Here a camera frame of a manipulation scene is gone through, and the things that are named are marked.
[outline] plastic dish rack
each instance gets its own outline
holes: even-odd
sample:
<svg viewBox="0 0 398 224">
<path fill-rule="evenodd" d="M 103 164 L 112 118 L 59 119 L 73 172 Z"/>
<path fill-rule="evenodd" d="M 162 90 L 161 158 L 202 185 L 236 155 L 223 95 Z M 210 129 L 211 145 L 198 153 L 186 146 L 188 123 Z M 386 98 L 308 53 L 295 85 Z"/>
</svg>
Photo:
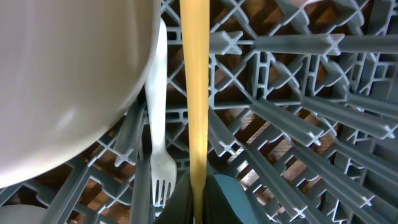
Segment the plastic dish rack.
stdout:
<svg viewBox="0 0 398 224">
<path fill-rule="evenodd" d="M 175 1 L 162 0 L 161 13 L 177 24 L 167 28 L 169 45 L 182 44 L 180 18 L 170 7 Z M 244 2 L 222 0 L 227 13 L 210 30 L 209 152 L 214 150 L 220 157 L 227 153 L 233 155 L 224 170 L 233 177 L 243 164 L 253 168 L 259 176 L 246 189 L 259 223 L 397 223 L 396 1 L 373 1 L 366 28 L 363 27 L 366 20 L 362 9 L 368 0 L 329 1 L 339 16 L 320 34 L 313 34 L 305 8 L 297 8 L 286 0 L 275 0 L 274 4 L 284 17 L 268 27 L 266 35 L 257 35 L 253 30 L 242 7 Z M 220 30 L 231 18 L 242 30 Z M 285 26 L 293 27 L 297 34 L 275 35 Z M 341 27 L 350 35 L 335 34 Z M 226 54 L 241 55 L 233 69 L 217 58 Z M 277 54 L 293 55 L 294 59 L 282 63 Z M 279 76 L 271 80 L 272 69 Z M 246 82 L 239 78 L 243 70 L 249 73 Z M 322 78 L 320 70 L 326 74 Z M 169 74 L 169 85 L 186 96 L 186 91 L 174 80 L 180 71 L 183 71 L 183 61 Z M 218 81 L 217 71 L 224 74 Z M 216 94 L 231 85 L 238 88 L 245 100 L 236 101 L 230 97 L 218 102 Z M 278 100 L 270 97 L 286 86 L 291 89 L 288 97 Z M 327 97 L 323 94 L 325 90 L 330 92 Z M 226 126 L 215 111 L 234 108 L 240 113 Z M 316 124 L 300 118 L 301 110 L 309 111 L 317 119 Z M 250 143 L 241 142 L 235 134 L 251 113 L 270 125 Z M 167 122 L 179 126 L 173 133 L 167 133 L 168 147 L 173 145 L 188 152 L 188 146 L 178 141 L 188 123 L 186 115 L 186 105 L 167 107 Z M 341 133 L 336 131 L 337 126 L 343 127 Z M 135 135 L 140 139 L 142 125 L 137 124 L 137 127 Z M 321 145 L 324 136 L 333 138 L 334 143 L 317 154 L 310 148 Z M 281 138 L 288 140 L 291 147 L 271 164 L 260 148 Z M 120 183 L 92 166 L 106 151 L 118 156 L 116 166 L 123 162 L 136 164 L 132 151 L 114 150 L 116 140 L 117 137 L 108 135 L 98 140 L 103 150 L 89 163 L 79 157 L 67 162 L 73 170 L 58 192 L 32 179 L 1 189 L 0 205 L 24 185 L 36 191 L 37 199 L 48 206 L 44 223 L 65 223 L 73 210 L 85 216 L 85 223 L 116 223 L 101 212 L 116 202 L 130 206 L 134 188 L 129 186 L 135 175 Z M 287 182 L 282 175 L 292 159 L 303 162 L 306 168 L 293 181 Z M 176 159 L 176 162 L 180 172 L 189 168 L 188 159 Z M 103 192 L 109 196 L 97 210 L 78 203 L 89 179 L 101 184 Z M 300 186 L 306 182 L 315 184 L 302 192 Z M 261 203 L 256 197 L 259 188 L 269 189 L 274 197 Z M 152 208 L 151 214 L 159 211 L 160 208 Z"/>
</svg>

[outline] yellow handle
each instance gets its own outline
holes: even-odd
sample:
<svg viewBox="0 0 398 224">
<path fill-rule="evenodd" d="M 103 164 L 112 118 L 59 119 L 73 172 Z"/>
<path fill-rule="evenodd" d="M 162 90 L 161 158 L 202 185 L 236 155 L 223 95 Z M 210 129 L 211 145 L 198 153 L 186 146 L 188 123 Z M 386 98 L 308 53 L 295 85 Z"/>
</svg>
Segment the yellow handle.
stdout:
<svg viewBox="0 0 398 224">
<path fill-rule="evenodd" d="M 187 81 L 189 160 L 195 223 L 203 213 L 206 182 L 210 0 L 180 0 Z"/>
</svg>

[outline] white plastic fork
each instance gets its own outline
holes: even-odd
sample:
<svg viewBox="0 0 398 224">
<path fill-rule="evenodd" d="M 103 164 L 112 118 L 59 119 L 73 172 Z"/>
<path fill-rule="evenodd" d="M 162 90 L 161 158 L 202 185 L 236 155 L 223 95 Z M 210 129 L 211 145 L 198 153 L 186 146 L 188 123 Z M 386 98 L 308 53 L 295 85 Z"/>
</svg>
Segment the white plastic fork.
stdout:
<svg viewBox="0 0 398 224">
<path fill-rule="evenodd" d="M 164 21 L 161 20 L 155 58 L 145 83 L 145 93 L 152 139 L 152 154 L 150 156 L 152 198 L 155 206 L 160 206 L 163 201 L 163 207 L 173 193 L 177 180 L 177 165 L 166 151 L 166 86 L 167 31 Z"/>
</svg>

